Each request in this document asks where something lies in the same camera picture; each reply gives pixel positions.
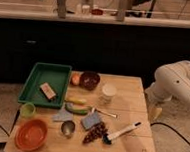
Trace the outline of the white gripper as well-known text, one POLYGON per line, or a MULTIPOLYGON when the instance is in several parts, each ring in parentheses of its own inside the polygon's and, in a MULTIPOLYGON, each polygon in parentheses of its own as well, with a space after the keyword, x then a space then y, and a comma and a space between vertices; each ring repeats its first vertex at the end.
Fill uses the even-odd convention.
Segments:
POLYGON ((158 107, 162 101, 156 97, 152 92, 146 92, 147 106, 149 108, 148 118, 149 122, 154 122, 162 113, 162 108, 158 107))

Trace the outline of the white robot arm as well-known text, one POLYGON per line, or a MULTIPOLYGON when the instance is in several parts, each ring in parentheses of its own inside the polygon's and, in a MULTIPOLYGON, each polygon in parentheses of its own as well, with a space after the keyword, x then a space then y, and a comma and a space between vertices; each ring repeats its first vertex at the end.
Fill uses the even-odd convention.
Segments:
POLYGON ((150 122, 162 112, 160 104, 170 101, 173 96, 190 108, 190 61, 164 64, 155 70, 154 76, 154 82, 144 90, 150 122))

